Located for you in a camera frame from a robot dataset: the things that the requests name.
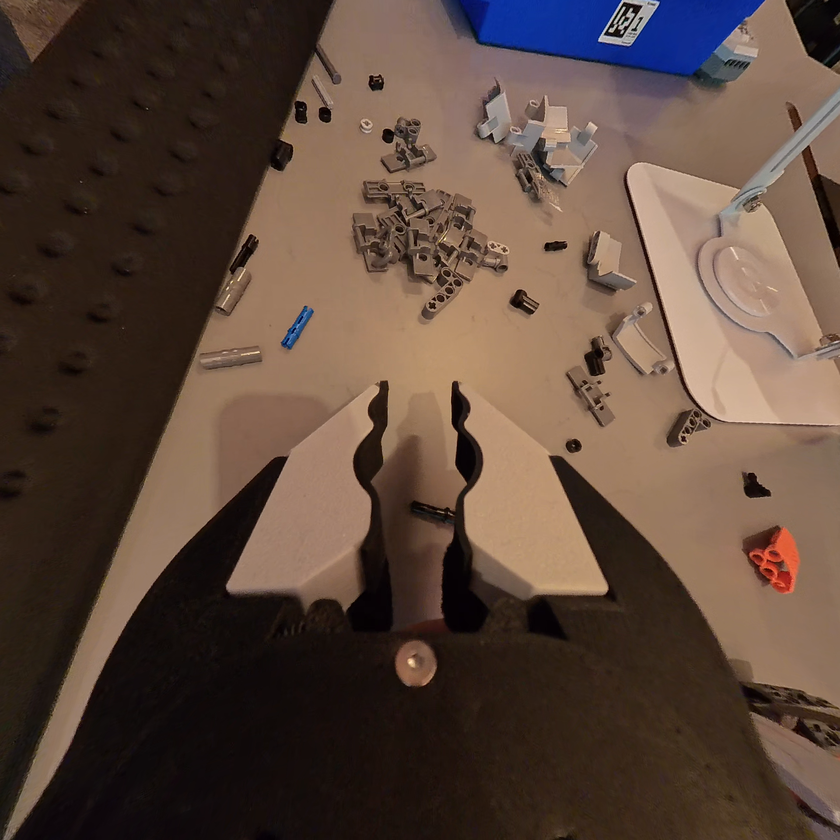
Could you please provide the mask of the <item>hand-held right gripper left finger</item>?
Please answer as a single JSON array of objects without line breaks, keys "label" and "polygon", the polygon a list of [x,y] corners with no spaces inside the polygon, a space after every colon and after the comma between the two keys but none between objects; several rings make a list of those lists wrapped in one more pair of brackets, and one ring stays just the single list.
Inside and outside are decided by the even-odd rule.
[{"label": "hand-held right gripper left finger", "polygon": [[378,381],[294,447],[245,542],[226,589],[281,595],[307,610],[337,602],[353,629],[392,628],[382,504],[389,384]]}]

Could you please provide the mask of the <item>pile of grey track links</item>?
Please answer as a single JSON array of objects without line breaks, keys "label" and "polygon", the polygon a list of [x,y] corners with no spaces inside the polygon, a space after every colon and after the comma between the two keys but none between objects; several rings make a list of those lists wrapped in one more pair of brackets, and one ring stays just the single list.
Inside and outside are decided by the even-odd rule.
[{"label": "pile of grey track links", "polygon": [[354,213],[355,251],[370,273],[385,272],[403,261],[413,277],[434,283],[443,268],[472,280],[488,254],[487,235],[474,225],[476,207],[460,193],[438,189],[399,196],[379,213]]}]

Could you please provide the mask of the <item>grey connector block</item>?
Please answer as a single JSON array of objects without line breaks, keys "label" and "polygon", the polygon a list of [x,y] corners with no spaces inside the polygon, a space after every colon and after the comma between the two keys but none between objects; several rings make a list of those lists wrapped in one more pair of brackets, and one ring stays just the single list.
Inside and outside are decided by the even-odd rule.
[{"label": "grey connector block", "polygon": [[385,202],[399,196],[413,196],[426,192],[423,182],[400,180],[368,180],[362,182],[363,198],[367,202]]}]

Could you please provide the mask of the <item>blue object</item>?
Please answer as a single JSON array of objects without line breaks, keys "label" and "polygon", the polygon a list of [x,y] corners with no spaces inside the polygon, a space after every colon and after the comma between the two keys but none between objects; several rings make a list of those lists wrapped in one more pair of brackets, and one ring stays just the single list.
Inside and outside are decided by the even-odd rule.
[{"label": "blue object", "polygon": [[691,76],[761,1],[461,1],[483,45]]}]

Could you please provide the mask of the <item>single grey track link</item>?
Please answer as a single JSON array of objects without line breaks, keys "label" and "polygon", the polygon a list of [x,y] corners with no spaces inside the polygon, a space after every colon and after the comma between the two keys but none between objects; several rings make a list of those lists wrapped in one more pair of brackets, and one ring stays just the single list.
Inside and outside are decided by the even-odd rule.
[{"label": "single grey track link", "polygon": [[615,415],[606,401],[609,394],[602,391],[602,382],[599,379],[592,377],[579,365],[569,369],[566,377],[572,384],[574,393],[600,427],[607,427],[614,422]]},{"label": "single grey track link", "polygon": [[436,159],[437,154],[428,144],[398,143],[393,152],[381,157],[381,162],[389,173],[395,174],[415,170]]}]

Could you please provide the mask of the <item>dark grey angled beam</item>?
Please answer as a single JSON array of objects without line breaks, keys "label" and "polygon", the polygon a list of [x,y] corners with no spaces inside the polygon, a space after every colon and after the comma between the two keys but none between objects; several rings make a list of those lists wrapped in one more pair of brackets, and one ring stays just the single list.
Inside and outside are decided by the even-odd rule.
[{"label": "dark grey angled beam", "polygon": [[671,448],[685,446],[696,432],[711,429],[712,421],[697,408],[691,408],[680,413],[668,431],[666,443]]}]

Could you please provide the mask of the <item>grey tube connector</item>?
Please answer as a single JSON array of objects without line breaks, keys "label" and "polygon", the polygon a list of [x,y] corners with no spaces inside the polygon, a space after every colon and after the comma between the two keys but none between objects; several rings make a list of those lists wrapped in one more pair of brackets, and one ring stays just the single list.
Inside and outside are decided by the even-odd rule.
[{"label": "grey tube connector", "polygon": [[251,273],[246,266],[230,273],[222,285],[214,303],[216,313],[231,315],[244,296],[251,280]]},{"label": "grey tube connector", "polygon": [[197,356],[200,367],[205,371],[237,368],[247,364],[258,364],[263,361],[259,346],[217,350],[199,353]]}]

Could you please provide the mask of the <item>blue pin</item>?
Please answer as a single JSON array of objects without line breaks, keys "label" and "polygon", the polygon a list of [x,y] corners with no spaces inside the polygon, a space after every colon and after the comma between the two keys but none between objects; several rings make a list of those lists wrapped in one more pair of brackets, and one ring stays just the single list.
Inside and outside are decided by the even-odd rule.
[{"label": "blue pin", "polygon": [[299,341],[303,330],[306,328],[309,321],[311,320],[312,315],[313,309],[311,307],[304,306],[302,308],[302,310],[297,315],[295,321],[290,325],[285,337],[280,343],[280,346],[283,349],[291,350],[294,347],[297,341]]}]

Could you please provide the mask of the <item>light grey curved panel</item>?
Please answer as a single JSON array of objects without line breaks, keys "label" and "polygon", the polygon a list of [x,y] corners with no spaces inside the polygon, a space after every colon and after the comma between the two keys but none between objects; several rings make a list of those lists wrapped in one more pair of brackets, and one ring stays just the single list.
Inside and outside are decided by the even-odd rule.
[{"label": "light grey curved panel", "polygon": [[641,321],[653,311],[651,302],[637,305],[612,332],[615,346],[641,375],[666,375],[675,369],[673,359],[667,357],[648,338]]}]

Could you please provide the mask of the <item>grey bent liftarm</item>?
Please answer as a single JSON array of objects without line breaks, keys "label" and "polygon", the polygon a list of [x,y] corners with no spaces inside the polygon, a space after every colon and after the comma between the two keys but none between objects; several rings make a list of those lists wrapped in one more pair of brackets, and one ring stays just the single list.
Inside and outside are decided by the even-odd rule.
[{"label": "grey bent liftarm", "polygon": [[449,268],[443,268],[433,283],[433,294],[422,309],[422,318],[434,319],[450,302],[457,298],[465,286],[465,281]]}]

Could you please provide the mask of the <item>orange wedge block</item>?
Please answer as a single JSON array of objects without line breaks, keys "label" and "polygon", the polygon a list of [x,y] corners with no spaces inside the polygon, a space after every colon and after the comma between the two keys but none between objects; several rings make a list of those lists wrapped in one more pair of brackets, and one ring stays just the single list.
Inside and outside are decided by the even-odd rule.
[{"label": "orange wedge block", "polygon": [[789,529],[778,527],[773,530],[765,544],[748,551],[748,557],[776,592],[783,595],[794,592],[801,558]]}]

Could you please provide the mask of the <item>black perforated panel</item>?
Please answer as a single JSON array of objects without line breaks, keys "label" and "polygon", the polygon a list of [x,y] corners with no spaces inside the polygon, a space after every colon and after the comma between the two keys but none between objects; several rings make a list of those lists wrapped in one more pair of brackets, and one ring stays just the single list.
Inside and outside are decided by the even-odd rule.
[{"label": "black perforated panel", "polygon": [[84,2],[2,93],[2,820],[332,2]]}]

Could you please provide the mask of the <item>dark grey gear connector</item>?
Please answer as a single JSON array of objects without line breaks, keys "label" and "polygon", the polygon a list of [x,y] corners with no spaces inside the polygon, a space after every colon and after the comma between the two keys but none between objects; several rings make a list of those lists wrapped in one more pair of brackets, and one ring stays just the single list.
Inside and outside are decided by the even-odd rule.
[{"label": "dark grey gear connector", "polygon": [[518,152],[512,156],[516,178],[521,190],[533,201],[541,202],[550,194],[537,162],[529,152]]}]

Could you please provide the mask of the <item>light grey angled panel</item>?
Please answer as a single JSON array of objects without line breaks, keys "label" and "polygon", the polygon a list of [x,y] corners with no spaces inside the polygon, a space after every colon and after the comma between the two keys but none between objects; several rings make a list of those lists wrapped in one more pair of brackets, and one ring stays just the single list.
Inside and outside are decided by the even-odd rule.
[{"label": "light grey angled panel", "polygon": [[571,141],[568,109],[552,106],[547,97],[531,99],[524,109],[523,127],[512,124],[504,143],[519,152],[553,151]]},{"label": "light grey angled panel", "polygon": [[476,135],[491,139],[499,144],[507,138],[511,127],[511,115],[507,93],[502,81],[496,77],[493,86],[481,100],[482,117],[476,125]]},{"label": "light grey angled panel", "polygon": [[594,135],[597,126],[588,122],[583,129],[572,127],[570,139],[558,143],[554,150],[546,154],[544,166],[551,178],[568,186],[584,168],[597,149]]}]

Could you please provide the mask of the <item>grey white block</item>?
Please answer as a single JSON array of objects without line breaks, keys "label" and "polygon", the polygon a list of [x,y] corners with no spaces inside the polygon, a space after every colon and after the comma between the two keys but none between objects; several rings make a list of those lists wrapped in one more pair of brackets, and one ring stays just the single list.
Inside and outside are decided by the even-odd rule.
[{"label": "grey white block", "polygon": [[708,85],[739,79],[758,58],[759,46],[744,20],[695,71],[694,78]]}]

